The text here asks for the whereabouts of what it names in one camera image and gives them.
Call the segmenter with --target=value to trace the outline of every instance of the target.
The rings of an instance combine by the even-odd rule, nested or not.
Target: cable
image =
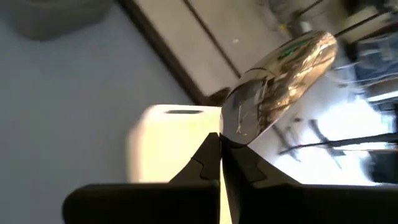
[[[316,15],[314,15],[314,16],[311,16],[311,17],[309,17],[309,18],[305,18],[306,20],[311,20],[311,19],[313,19],[313,18],[315,18],[315,17],[317,17],[317,16],[319,16],[319,15],[322,15],[323,13],[325,13],[325,12],[327,12],[329,9],[325,9],[325,10],[323,10],[322,12],[319,12],[318,14],[316,14]]]
[[[191,5],[191,3],[188,0],[183,0],[183,3],[185,6],[188,8],[188,10],[191,12],[191,14],[194,16],[194,18],[198,21],[199,25],[203,29],[203,31],[206,33],[206,35],[209,37],[209,39],[212,41],[218,52],[221,54],[221,56],[224,58],[224,61],[227,63],[227,65],[231,68],[232,72],[235,74],[237,78],[241,78],[241,73],[239,70],[236,68],[235,64],[232,62],[232,60],[228,57],[227,53],[224,51],[220,43],[217,41],[216,37],[214,34],[211,32],[209,27],[205,24],[203,19],[199,16],[199,13],[196,11],[196,9]]]
[[[296,19],[298,19],[300,16],[302,16],[303,14],[305,14],[306,12],[308,12],[310,9],[317,6],[321,2],[323,2],[323,0],[317,0],[316,2],[314,2],[311,5],[309,5],[308,7],[306,7],[305,9],[299,11],[296,15]]]
[[[361,25],[363,25],[363,24],[365,24],[365,23],[367,23],[367,22],[369,22],[369,21],[371,21],[371,20],[383,15],[383,14],[384,14],[384,12],[378,12],[375,15],[370,16],[370,17],[362,20],[361,22],[358,22],[358,23],[356,23],[356,24],[354,24],[354,25],[352,25],[350,27],[347,27],[347,28],[343,29],[342,31],[340,31],[337,34],[335,34],[334,36],[337,38],[337,37],[347,33],[348,31],[351,31],[351,30],[353,30],[353,29],[355,29],[355,28],[357,28],[357,27],[359,27],[359,26],[361,26]]]
[[[285,151],[279,152],[279,155],[284,155],[286,153],[289,153],[290,151],[293,151],[295,149],[302,149],[304,147],[323,146],[323,145],[328,145],[330,147],[341,147],[341,146],[349,146],[352,144],[362,144],[370,142],[394,142],[397,141],[397,139],[398,139],[398,133],[388,133],[388,134],[379,134],[375,136],[343,139],[337,141],[325,141],[325,142],[311,143],[306,145],[293,146]]]
[[[398,72],[388,73],[388,74],[382,75],[382,76],[380,76],[380,77],[367,78],[367,79],[364,79],[364,80],[339,80],[339,79],[337,79],[337,78],[334,78],[334,77],[332,77],[332,76],[329,76],[328,73],[325,74],[325,76],[328,77],[330,80],[332,80],[332,81],[334,81],[334,82],[337,82],[337,83],[339,83],[339,84],[350,84],[350,83],[358,83],[358,82],[366,82],[366,81],[378,80],[378,79],[381,79],[381,78],[389,77],[389,76],[391,76],[391,75],[398,75]],[[366,84],[366,85],[359,86],[359,87],[364,87],[364,86],[366,87],[366,86],[368,86],[368,85],[369,85],[369,86],[370,86],[370,85],[374,85],[374,84],[377,84],[377,83],[383,82],[383,81],[387,81],[387,79],[379,80],[379,81],[376,82],[376,83],[370,83],[370,84]]]

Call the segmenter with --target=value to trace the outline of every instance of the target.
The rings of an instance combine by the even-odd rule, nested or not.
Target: wall
[[[0,21],[0,223],[62,223],[73,189],[126,180],[125,137],[150,105],[189,104],[120,8],[34,42]]]
[[[232,69],[183,1],[135,2],[205,96],[236,84]]]
[[[288,41],[270,29],[258,1],[189,0],[240,73]]]

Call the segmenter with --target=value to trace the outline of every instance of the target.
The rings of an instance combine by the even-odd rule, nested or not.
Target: reflective mouse shell
[[[331,34],[311,31],[255,64],[241,77],[222,106],[222,144],[230,148],[248,147],[293,178],[318,183],[317,177],[305,177],[314,166],[304,168],[301,158],[294,154],[283,158],[281,152],[303,144],[303,139],[307,143],[320,142],[308,124],[333,104],[335,90],[331,90],[331,100],[318,96],[323,89],[336,85],[322,80],[337,51],[337,41]]]

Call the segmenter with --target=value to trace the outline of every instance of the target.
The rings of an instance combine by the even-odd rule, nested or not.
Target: light
[[[392,91],[390,93],[385,93],[385,94],[381,94],[378,96],[372,96],[372,97],[368,98],[368,101],[376,102],[376,101],[386,100],[386,99],[394,98],[394,97],[398,97],[398,91]]]
[[[297,89],[296,88],[293,88],[293,89],[289,90],[289,95],[290,96],[294,96],[294,95],[296,95],[296,93],[297,93]]]

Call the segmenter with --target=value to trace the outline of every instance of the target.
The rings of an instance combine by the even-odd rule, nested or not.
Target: white object
[[[145,110],[127,139],[129,181],[170,181],[189,162],[208,133],[219,132],[220,113],[221,108],[210,106],[155,105]],[[220,177],[220,223],[227,224],[231,223],[231,216],[222,170]]]
[[[343,27],[341,30],[351,27],[354,24],[357,24],[377,13],[377,9],[373,6],[369,6],[364,8],[363,10],[357,12],[356,14],[349,16],[346,18],[344,23],[342,24]],[[367,23],[345,33],[342,35],[347,42],[353,43],[359,40],[362,37],[366,37],[367,35],[379,30],[382,27],[385,27],[388,24],[391,15],[389,13],[385,13],[377,18],[368,21]]]
[[[394,97],[397,97],[397,96],[398,96],[398,91],[393,91],[393,92],[390,92],[390,93],[385,93],[385,94],[381,94],[381,95],[378,95],[378,96],[369,97],[368,100],[370,102],[377,102],[377,101],[381,101],[381,100],[394,98]]]

